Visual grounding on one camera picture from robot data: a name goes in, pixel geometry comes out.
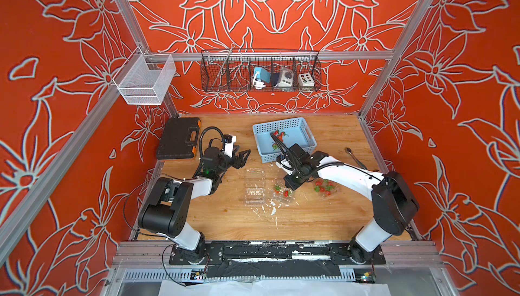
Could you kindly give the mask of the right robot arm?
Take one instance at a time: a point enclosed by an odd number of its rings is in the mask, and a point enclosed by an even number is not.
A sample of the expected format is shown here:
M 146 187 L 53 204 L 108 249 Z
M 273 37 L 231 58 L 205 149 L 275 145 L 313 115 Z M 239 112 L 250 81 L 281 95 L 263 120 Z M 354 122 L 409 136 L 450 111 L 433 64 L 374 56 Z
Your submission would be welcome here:
M 347 256 L 364 264 L 376 248 L 392 236 L 400 236 L 419 210 L 419 204 L 404 178 L 395 171 L 379 173 L 348 165 L 321 152 L 312 155 L 298 144 L 276 157 L 287 174 L 285 186 L 296 190 L 311 179 L 345 186 L 372 203 L 373 218 L 351 239 Z

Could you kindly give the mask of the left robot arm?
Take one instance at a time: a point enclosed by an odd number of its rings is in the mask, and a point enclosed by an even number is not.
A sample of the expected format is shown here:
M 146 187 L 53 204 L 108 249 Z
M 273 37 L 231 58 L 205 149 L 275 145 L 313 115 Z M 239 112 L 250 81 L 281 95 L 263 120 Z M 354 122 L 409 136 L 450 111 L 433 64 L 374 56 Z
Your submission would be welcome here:
M 191 201 L 214 194 L 229 168 L 246 165 L 250 150 L 239 151 L 236 136 L 223 135 L 221 148 L 208 146 L 193 178 L 159 178 L 144 201 L 138 227 L 173 241 L 182 258 L 200 264 L 205 258 L 205 237 L 189 223 Z

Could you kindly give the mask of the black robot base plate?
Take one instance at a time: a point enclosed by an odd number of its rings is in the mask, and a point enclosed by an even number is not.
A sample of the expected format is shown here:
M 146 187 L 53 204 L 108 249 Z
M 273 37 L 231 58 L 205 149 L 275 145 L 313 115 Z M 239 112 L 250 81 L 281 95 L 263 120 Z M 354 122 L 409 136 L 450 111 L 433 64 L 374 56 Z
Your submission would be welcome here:
M 357 263 L 349 243 L 319 241 L 210 241 L 203 259 L 183 281 L 302 279 L 375 282 L 375 266 L 386 259 L 380 247 Z

